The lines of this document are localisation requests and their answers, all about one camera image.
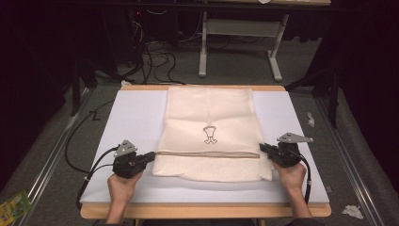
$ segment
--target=cloth bag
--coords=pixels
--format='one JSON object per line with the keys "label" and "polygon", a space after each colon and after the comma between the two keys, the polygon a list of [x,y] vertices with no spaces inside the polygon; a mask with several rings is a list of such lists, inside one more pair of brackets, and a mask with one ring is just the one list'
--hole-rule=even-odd
{"label": "cloth bag", "polygon": [[152,173],[194,181],[271,180],[251,89],[171,87]]}

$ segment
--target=beige fabric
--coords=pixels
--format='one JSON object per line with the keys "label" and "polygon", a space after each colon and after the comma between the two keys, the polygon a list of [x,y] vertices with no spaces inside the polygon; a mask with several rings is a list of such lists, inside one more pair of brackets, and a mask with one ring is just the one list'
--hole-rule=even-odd
{"label": "beige fabric", "polygon": [[188,180],[271,180],[251,89],[171,87],[152,172]]}

